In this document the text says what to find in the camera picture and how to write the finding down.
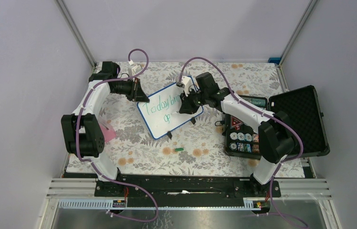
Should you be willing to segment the pink metronome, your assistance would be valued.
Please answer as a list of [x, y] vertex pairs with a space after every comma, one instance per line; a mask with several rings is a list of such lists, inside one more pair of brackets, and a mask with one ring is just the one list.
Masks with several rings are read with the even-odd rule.
[[116, 132], [110, 124], [108, 123], [100, 124], [100, 128], [102, 130], [105, 143], [108, 143], [112, 139], [116, 138]]

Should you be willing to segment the blue framed whiteboard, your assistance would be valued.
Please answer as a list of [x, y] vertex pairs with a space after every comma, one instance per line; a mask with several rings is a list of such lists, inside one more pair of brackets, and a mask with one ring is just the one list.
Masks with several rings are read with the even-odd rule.
[[179, 111], [181, 107], [180, 95], [182, 93], [183, 88], [176, 86], [175, 83], [171, 83], [151, 94], [148, 103], [137, 103], [139, 113], [153, 139], [158, 140], [168, 135], [169, 132], [181, 127], [191, 121], [192, 118], [203, 113], [204, 109], [200, 107], [195, 114], [170, 115], [170, 113]]

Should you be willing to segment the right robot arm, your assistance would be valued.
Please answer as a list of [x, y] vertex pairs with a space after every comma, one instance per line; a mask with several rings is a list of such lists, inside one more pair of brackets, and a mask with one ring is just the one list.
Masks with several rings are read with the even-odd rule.
[[291, 119], [284, 112], [273, 113], [247, 102], [229, 86], [220, 88], [211, 73], [196, 76], [197, 87], [192, 80], [180, 75], [176, 85], [183, 88], [180, 95], [180, 114], [195, 114], [204, 105], [232, 115], [250, 126], [259, 138], [261, 159], [251, 175], [251, 193], [261, 197], [268, 190], [280, 163], [299, 146], [303, 150], [300, 136], [291, 128]]

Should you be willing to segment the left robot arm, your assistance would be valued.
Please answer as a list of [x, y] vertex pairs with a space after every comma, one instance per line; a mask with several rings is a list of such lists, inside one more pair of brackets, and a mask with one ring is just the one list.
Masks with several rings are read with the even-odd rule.
[[100, 111], [110, 94], [124, 95], [131, 102], [148, 103], [150, 99], [143, 91], [140, 79], [129, 76], [119, 78], [121, 68], [111, 61], [100, 62], [89, 77], [88, 88], [78, 107], [61, 118], [66, 150], [81, 162], [88, 162], [101, 181], [107, 182], [106, 190], [112, 196], [124, 191], [123, 181], [117, 179], [120, 170], [103, 153], [106, 137], [113, 129], [100, 120]]

